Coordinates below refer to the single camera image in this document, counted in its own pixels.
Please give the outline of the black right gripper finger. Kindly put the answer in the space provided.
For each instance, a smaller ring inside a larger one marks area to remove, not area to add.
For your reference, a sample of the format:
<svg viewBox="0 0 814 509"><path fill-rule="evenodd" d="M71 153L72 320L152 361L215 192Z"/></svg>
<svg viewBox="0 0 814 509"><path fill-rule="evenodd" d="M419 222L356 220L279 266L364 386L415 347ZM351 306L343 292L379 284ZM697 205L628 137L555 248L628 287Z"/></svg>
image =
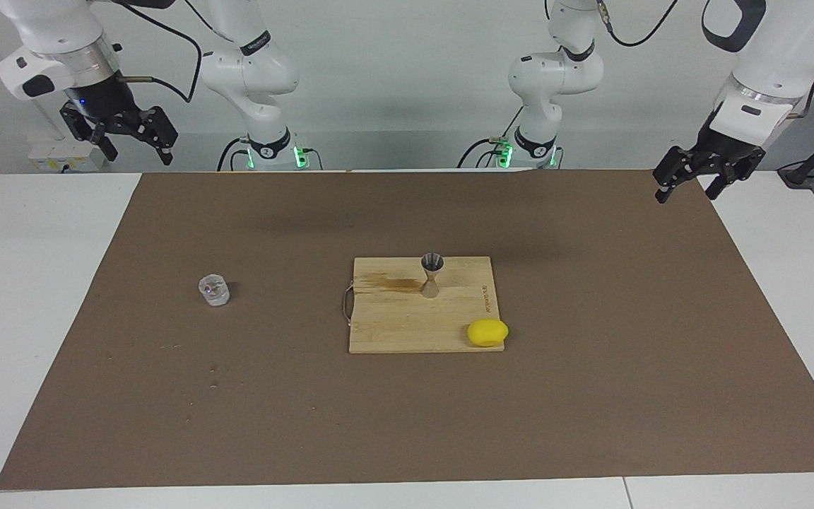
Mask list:
<svg viewBox="0 0 814 509"><path fill-rule="evenodd" d="M125 115L125 123L129 135L154 148L163 165L172 163L174 158L172 148L175 147L179 135L161 107L154 106L148 110L128 112Z"/></svg>
<svg viewBox="0 0 814 509"><path fill-rule="evenodd" d="M102 151L107 161L116 161L117 149L107 138L106 123L96 121L90 125L90 120L85 118L73 103L64 103L61 106L61 118L77 141L94 145Z"/></svg>

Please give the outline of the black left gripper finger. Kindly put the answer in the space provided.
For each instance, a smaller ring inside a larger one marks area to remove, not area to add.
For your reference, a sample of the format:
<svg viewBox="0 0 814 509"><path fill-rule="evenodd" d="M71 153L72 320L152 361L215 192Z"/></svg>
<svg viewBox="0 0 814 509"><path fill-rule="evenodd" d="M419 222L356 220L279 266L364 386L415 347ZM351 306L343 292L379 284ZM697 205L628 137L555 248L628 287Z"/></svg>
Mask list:
<svg viewBox="0 0 814 509"><path fill-rule="evenodd" d="M678 146L669 148L664 158L653 169L653 178L658 184L654 197L658 203L665 204L677 186L699 176L704 164L703 151Z"/></svg>
<svg viewBox="0 0 814 509"><path fill-rule="evenodd" d="M727 187L749 177L750 159L742 159L734 165L725 164L705 190L705 196L714 201Z"/></svg>

